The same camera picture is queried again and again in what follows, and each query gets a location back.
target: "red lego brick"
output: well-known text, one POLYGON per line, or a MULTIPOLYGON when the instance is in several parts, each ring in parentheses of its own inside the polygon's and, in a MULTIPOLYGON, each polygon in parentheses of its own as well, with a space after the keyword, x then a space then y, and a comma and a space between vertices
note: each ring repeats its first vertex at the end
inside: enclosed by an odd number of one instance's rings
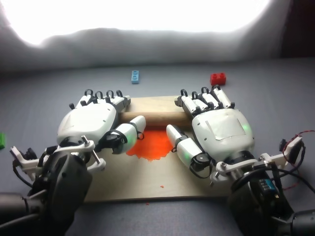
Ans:
POLYGON ((226 76, 225 73, 216 73, 210 76, 211 85, 225 85, 226 76))

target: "bright light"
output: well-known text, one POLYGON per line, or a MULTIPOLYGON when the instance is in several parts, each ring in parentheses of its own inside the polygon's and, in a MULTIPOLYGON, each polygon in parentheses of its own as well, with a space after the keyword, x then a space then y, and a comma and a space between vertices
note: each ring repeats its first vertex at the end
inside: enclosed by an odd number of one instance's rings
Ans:
POLYGON ((231 32, 254 21, 270 0, 2 0, 6 16, 26 42, 79 30, 231 32))

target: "green lego brick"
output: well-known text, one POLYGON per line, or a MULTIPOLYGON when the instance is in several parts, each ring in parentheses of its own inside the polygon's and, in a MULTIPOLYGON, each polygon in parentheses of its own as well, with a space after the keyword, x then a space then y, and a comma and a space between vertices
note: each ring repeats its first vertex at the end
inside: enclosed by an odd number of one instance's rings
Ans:
POLYGON ((3 133, 0 133, 0 150, 5 148, 5 136, 3 133))

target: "robotic arm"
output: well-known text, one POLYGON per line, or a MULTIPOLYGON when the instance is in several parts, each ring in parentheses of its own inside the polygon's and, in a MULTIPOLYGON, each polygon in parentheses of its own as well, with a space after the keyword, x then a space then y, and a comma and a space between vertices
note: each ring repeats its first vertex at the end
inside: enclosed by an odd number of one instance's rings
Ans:
POLYGON ((210 178, 210 186, 231 186, 228 205, 245 236, 315 235, 315 210, 294 212, 280 181, 290 174, 306 182, 293 173, 304 158, 302 137, 296 136, 288 143, 283 140, 281 154, 264 153, 256 160, 251 154, 254 147, 251 127, 219 86, 213 86, 210 92, 203 87, 200 94, 192 92, 191 97, 182 89, 175 104, 192 118, 194 140, 178 127, 168 125, 166 132, 174 146, 172 152, 177 152, 183 164, 198 178, 210 178), (298 165, 291 171, 282 170, 287 161, 296 162, 301 148, 298 165), (207 167, 209 174, 201 176, 207 167), (266 171, 272 171, 273 178, 266 171))
POLYGON ((83 203, 92 182, 92 174, 103 171, 104 159, 97 156, 104 148, 113 154, 131 149, 143 139, 146 121, 138 116, 118 125, 118 112, 131 100, 118 90, 109 90, 106 97, 88 89, 75 107, 63 118, 57 134, 58 145, 45 149, 38 159, 31 148, 24 154, 11 148, 15 174, 31 187, 28 196, 0 194, 0 231, 26 226, 33 235, 64 235, 74 213, 83 203), (87 167, 90 158, 95 162, 87 167), (32 181, 30 184, 17 172, 20 167, 32 181))

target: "white backdrop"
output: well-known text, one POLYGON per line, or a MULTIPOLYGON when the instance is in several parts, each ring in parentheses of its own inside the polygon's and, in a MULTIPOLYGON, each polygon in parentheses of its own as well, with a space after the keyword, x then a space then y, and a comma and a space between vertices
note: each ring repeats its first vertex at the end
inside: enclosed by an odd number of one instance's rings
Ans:
POLYGON ((28 1, 21 1, 20 12, 14 12, 15 8, 8 5, 0 15, 0 71, 276 58, 280 53, 291 0, 260 1, 267 3, 261 11, 243 9, 242 6, 237 9, 233 5, 227 6, 221 14, 217 12, 219 9, 205 10, 198 4, 196 8, 191 8, 194 18, 187 16, 188 20, 185 14, 172 16, 170 11, 168 15, 159 13, 160 25, 157 20, 149 21, 155 11, 144 14, 144 9, 119 11, 115 8, 110 16, 115 16, 115 10, 120 14, 109 24, 111 29, 106 28, 106 24, 84 24, 89 15, 65 10, 59 13, 58 8, 47 11, 50 12, 47 17, 39 8, 37 11, 40 14, 32 18, 34 12, 27 11, 27 5, 22 5, 28 1), (129 12, 140 17, 133 22, 129 12), (188 25, 199 14, 202 17, 193 21, 193 25, 188 25), (127 15, 125 22, 130 21, 130 24, 118 21, 124 15, 127 15), (65 27, 62 26, 74 27, 68 31, 70 34, 63 35, 67 31, 63 31, 65 27))

